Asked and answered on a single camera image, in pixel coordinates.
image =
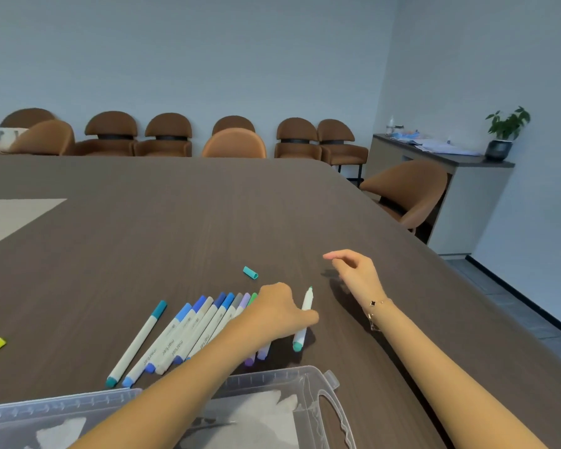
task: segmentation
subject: hand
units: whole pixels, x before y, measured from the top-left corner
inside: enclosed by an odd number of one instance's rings
[[[352,250],[335,250],[322,256],[333,261],[334,268],[360,306],[367,312],[371,301],[387,299],[374,263]]]
[[[318,312],[301,310],[293,301],[291,287],[284,283],[265,285],[258,297],[239,316],[250,321],[266,342],[292,335],[318,322]]]

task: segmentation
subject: green leaves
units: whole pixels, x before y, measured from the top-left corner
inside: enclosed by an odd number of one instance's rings
[[[485,120],[491,120],[489,134],[495,134],[499,140],[507,140],[511,135],[515,140],[520,134],[524,125],[530,122],[530,113],[521,105],[505,120],[501,120],[500,110],[488,115]]]

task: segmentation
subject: wooden table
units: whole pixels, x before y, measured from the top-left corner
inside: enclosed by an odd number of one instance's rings
[[[0,199],[11,198],[67,200],[0,241],[0,403],[102,389],[161,299],[169,309],[149,342],[201,294],[284,281],[298,302],[314,287],[321,322],[301,354],[278,340],[255,369],[332,370],[359,449],[444,448],[390,347],[322,259],[351,248],[374,260],[387,294],[431,339],[561,449],[561,361],[321,162],[0,157]],[[340,430],[327,433],[340,447]]]

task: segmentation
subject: bottle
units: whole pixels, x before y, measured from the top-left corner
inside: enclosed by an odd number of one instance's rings
[[[386,125],[386,135],[392,135],[395,132],[395,118],[391,115],[389,124]]]

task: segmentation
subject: white bag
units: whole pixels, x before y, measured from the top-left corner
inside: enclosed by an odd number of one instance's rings
[[[0,128],[0,152],[10,152],[11,145],[26,130],[25,128]]]

